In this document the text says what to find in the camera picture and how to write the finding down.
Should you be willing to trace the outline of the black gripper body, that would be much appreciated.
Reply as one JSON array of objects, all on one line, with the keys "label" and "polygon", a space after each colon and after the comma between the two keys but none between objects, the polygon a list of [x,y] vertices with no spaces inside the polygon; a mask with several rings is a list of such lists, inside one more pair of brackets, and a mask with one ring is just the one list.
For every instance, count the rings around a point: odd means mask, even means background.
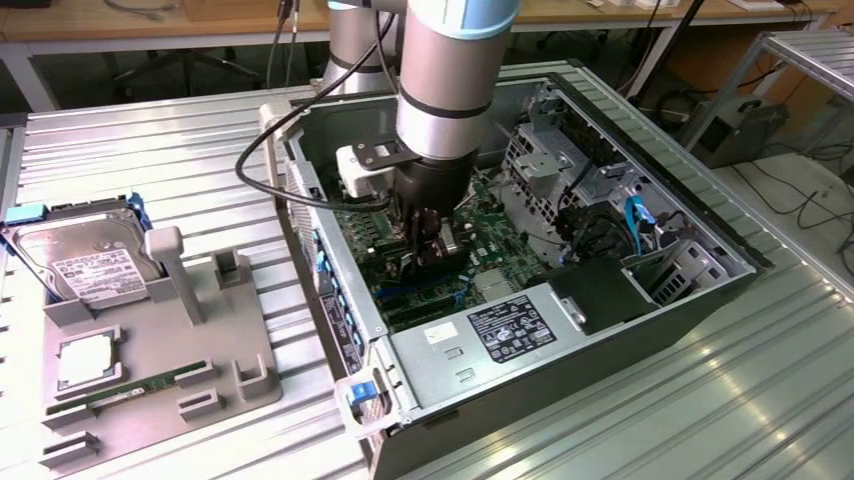
[{"label": "black gripper body", "polygon": [[414,208],[450,215],[469,191],[477,152],[451,160],[421,158],[395,167],[395,194]]}]

